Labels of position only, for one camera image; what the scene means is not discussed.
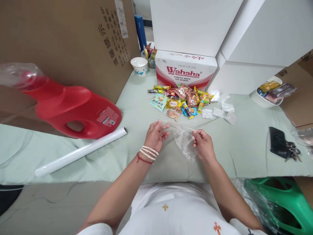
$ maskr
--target red string bracelet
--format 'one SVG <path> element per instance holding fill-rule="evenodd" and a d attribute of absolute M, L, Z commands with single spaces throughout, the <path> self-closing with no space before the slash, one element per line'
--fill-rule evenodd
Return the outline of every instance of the red string bracelet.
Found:
<path fill-rule="evenodd" d="M 142 161 L 145 162 L 145 163 L 153 164 L 152 162 L 148 162 L 148 161 L 146 161 L 146 160 L 143 160 L 143 159 L 139 156 L 139 154 L 137 154 L 137 163 L 139 162 L 139 159 L 142 160 Z"/>

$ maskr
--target person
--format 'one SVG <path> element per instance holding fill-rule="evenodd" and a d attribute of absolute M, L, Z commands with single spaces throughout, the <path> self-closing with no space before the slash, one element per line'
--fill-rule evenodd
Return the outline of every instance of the person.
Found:
<path fill-rule="evenodd" d="M 131 205 L 131 217 L 121 235 L 264 235 L 256 216 L 217 161 L 212 139 L 204 130 L 193 132 L 193 146 L 198 150 L 209 185 L 186 182 L 141 186 L 169 136 L 168 127 L 162 126 L 160 120 L 150 125 L 143 151 L 138 152 L 103 194 L 78 234 L 115 234 Z"/>

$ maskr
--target plastic bottle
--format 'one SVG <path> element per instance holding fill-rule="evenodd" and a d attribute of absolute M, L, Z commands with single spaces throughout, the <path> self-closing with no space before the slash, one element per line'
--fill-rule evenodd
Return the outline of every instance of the plastic bottle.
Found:
<path fill-rule="evenodd" d="M 113 132 L 121 122 L 118 107 L 82 86 L 63 86 L 30 63 L 0 65 L 0 85 L 19 89 L 37 100 L 37 116 L 74 138 L 98 139 Z M 79 121 L 81 131 L 68 127 Z"/>

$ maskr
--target bottle handle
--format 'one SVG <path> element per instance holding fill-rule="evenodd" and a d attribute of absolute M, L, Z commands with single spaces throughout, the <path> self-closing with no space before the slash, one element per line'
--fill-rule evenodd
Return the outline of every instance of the bottle handle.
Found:
<path fill-rule="evenodd" d="M 93 137 L 96 136 L 99 132 L 99 128 L 96 124 L 89 120 L 73 120 L 79 121 L 83 124 L 83 129 L 81 131 L 75 131 L 67 126 L 67 123 L 61 125 L 53 125 L 55 129 L 58 131 L 74 138 L 78 139 L 94 139 Z"/>

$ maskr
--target table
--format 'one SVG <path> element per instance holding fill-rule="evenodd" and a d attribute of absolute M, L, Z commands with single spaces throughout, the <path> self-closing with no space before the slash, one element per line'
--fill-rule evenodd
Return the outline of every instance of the table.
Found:
<path fill-rule="evenodd" d="M 35 169 L 51 162 L 92 140 L 71 139 L 7 125 L 0 125 L 0 184 L 35 184 L 81 181 L 114 181 L 133 159 L 144 143 L 149 125 L 158 119 L 173 121 L 149 104 L 154 94 L 147 94 L 156 84 L 155 70 L 144 78 L 133 72 L 117 102 L 123 119 L 120 127 L 128 134 L 90 153 L 59 171 L 37 178 Z M 189 120 L 181 116 L 178 123 L 194 129 L 204 129 L 211 135 L 216 157 L 230 178 L 256 178 L 267 176 L 313 176 L 313 160 L 302 151 L 301 162 L 284 159 L 269 151 L 268 127 L 285 132 L 288 141 L 294 127 L 280 109 L 264 109 L 249 96 L 231 95 L 227 100 L 235 106 L 237 123 L 232 126 L 225 119 L 201 118 Z M 205 109 L 221 108 L 212 103 Z M 173 134 L 157 161 L 149 170 L 145 182 L 194 181 L 205 182 L 203 168 L 198 160 L 189 162 L 178 149 Z"/>

